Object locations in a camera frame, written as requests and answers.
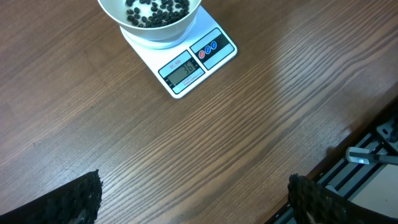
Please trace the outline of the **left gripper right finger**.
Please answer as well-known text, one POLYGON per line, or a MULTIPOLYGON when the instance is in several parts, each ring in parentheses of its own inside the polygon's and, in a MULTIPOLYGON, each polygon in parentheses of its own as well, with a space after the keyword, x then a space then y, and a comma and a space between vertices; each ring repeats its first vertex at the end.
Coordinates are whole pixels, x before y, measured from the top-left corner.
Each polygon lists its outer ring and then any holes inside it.
POLYGON ((288 201, 297 223, 397 224, 397 219, 356 205, 298 174, 289 177, 288 201))

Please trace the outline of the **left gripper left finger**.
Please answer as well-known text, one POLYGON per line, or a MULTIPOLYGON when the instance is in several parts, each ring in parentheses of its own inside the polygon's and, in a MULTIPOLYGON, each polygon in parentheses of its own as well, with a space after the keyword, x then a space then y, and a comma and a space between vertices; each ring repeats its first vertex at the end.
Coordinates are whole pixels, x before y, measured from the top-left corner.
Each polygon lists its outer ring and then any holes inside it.
POLYGON ((1 215, 1 223, 94 224, 101 206, 102 186, 99 171, 88 172, 1 215))

